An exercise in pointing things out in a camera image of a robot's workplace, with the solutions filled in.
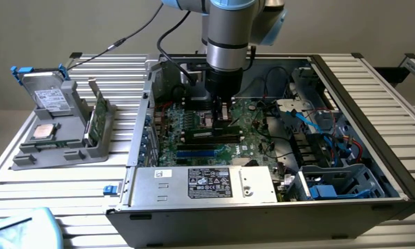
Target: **white sticker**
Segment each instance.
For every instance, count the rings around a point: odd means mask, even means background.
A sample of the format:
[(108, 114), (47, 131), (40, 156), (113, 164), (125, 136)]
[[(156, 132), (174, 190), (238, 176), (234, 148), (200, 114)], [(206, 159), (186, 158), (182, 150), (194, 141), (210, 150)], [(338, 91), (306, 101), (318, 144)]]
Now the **white sticker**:
[(153, 177), (155, 178), (172, 177), (172, 170), (156, 170)]
[(199, 136), (212, 136), (212, 132), (203, 132), (203, 133), (194, 134), (194, 137), (199, 137)]
[(35, 94), (49, 112), (71, 110), (60, 89), (35, 91)]

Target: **black cable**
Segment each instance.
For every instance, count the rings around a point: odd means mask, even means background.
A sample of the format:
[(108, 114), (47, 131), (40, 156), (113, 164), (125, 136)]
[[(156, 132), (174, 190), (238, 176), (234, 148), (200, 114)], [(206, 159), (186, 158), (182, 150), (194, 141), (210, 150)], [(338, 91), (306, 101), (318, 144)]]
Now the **black cable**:
[[(256, 113), (256, 115), (255, 115), (255, 117), (254, 117), (254, 120), (252, 120), (252, 122), (251, 122), (251, 128), (254, 128), (252, 123), (254, 123), (254, 121), (256, 120), (256, 117), (258, 117), (258, 115), (259, 115), (260, 112), (262, 112), (262, 109), (258, 111), (258, 113)], [(260, 134), (262, 136), (264, 136), (264, 137), (268, 138), (268, 139), (283, 139), (284, 141), (290, 142), (290, 140), (288, 140), (287, 138), (284, 138), (284, 137), (266, 135), (266, 134), (263, 134), (258, 129), (255, 129), (255, 131), (256, 131), (258, 134)]]
[(178, 69), (180, 70), (180, 72), (187, 76), (188, 81), (191, 82), (191, 85), (195, 86), (195, 80), (192, 78), (192, 76), (187, 73), (187, 71), (184, 70), (184, 68), (182, 68), (182, 66), (172, 60), (171, 56), (167, 54), (167, 52), (163, 50), (161, 48), (161, 41), (163, 39), (168, 36), (170, 33), (174, 32), (174, 30), (176, 30), (179, 28), (179, 26), (183, 24), (183, 22), (186, 21), (187, 17), (190, 16), (191, 11), (188, 11), (184, 15), (184, 17), (182, 18), (182, 20), (179, 21), (179, 23), (160, 36), (159, 40), (157, 40), (157, 49), (160, 51), (160, 53), (164, 55), (164, 57), (168, 59), (168, 61), (172, 62), (172, 64), (178, 67)]
[(76, 65), (73, 65), (73, 66), (71, 66), (71, 67), (68, 68), (68, 70), (71, 70), (72, 68), (75, 68), (75, 67), (83, 65), (83, 64), (87, 63), (87, 62), (92, 61), (95, 58), (100, 57), (101, 55), (104, 55), (105, 53), (108, 53), (109, 51), (112, 51), (112, 50), (115, 50), (117, 47), (120, 47), (120, 46), (124, 44), (124, 42), (125, 42), (132, 36), (135, 36), (136, 34), (139, 34), (139, 33), (144, 30), (144, 28), (151, 24), (151, 22), (153, 21), (155, 17), (157, 16), (157, 14), (159, 14), (159, 12), (160, 12), (161, 7), (163, 7), (163, 3), (160, 4), (160, 6), (159, 6), (157, 10), (155, 11), (153, 16), (151, 17), (151, 19), (148, 20), (148, 22), (147, 22), (132, 34), (129, 34), (128, 36), (125, 36), (125, 37), (123, 37), (120, 40), (117, 40), (115, 43), (112, 43), (112, 45), (111, 45), (100, 54), (97, 54), (96, 56), (93, 56), (91, 59), (88, 59), (88, 60), (85, 60), (85, 61), (83, 61), (83, 62), (80, 62), (79, 64), (76, 64)]
[(294, 152), (286, 153), (284, 155), (282, 155), (282, 156), (279, 156), (279, 157), (271, 157), (271, 156), (267, 154), (267, 152), (264, 153), (264, 155), (266, 155), (268, 158), (272, 158), (272, 159), (278, 159), (278, 158), (280, 158), (280, 157), (286, 157), (286, 156), (290, 155), (290, 154), (294, 154)]
[(243, 72), (246, 72), (247, 70), (251, 69), (252, 65), (254, 65), (254, 61), (255, 61), (255, 56), (256, 56), (256, 46), (251, 47), (251, 61), (250, 61), (250, 65), (247, 67), (247, 69), (243, 70)]
[(264, 77), (264, 89), (263, 89), (263, 95), (264, 95), (264, 96), (268, 95), (268, 78), (270, 78), (270, 73), (271, 73), (271, 71), (275, 70), (275, 69), (282, 69), (282, 70), (284, 71), (284, 73), (286, 73), (286, 86), (287, 86), (288, 83), (290, 83), (290, 73), (288, 73), (288, 71), (286, 70), (286, 68), (282, 67), (282, 66), (275, 66), (275, 67), (272, 67), (272, 68), (268, 70), (268, 72), (266, 73), (266, 77)]

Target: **blue cable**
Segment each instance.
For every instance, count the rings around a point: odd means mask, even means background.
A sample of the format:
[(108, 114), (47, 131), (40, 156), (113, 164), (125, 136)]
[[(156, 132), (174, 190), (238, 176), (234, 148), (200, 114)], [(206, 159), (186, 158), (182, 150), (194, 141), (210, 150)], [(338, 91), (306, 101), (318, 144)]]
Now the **blue cable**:
[[(310, 126), (312, 126), (312, 127), (318, 130), (318, 132), (319, 132), (320, 134), (323, 134), (323, 130), (320, 129), (320, 127), (318, 126), (318, 124), (312, 123), (312, 122), (302, 115), (302, 113), (296, 112), (296, 113), (295, 113), (295, 116), (296, 116), (306, 124), (308, 124)], [(328, 145), (330, 145), (331, 148), (332, 148), (332, 147), (334, 147), (334, 143), (332, 143), (332, 141), (328, 139), (328, 137), (326, 137), (326, 136), (324, 136), (324, 141), (326, 141), (326, 143), (328, 143)], [(338, 155), (334, 155), (334, 167), (336, 167), (336, 163), (338, 163)]]

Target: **warning label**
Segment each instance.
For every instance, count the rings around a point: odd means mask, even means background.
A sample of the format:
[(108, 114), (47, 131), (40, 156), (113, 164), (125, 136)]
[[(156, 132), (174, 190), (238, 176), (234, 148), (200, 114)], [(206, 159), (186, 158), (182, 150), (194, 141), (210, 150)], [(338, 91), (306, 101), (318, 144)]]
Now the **warning label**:
[(188, 176), (187, 195), (191, 199), (232, 197), (228, 168), (188, 169)]
[(35, 91), (35, 94), (49, 112), (71, 110), (60, 89)]

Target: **barcode sticker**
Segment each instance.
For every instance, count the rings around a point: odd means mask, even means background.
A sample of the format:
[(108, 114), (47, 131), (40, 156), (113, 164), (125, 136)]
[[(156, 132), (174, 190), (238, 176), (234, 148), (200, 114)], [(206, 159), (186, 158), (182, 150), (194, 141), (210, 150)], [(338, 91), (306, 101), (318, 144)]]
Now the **barcode sticker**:
[(49, 112), (71, 110), (60, 89), (35, 91), (35, 94), (39, 97), (44, 108), (48, 109)]

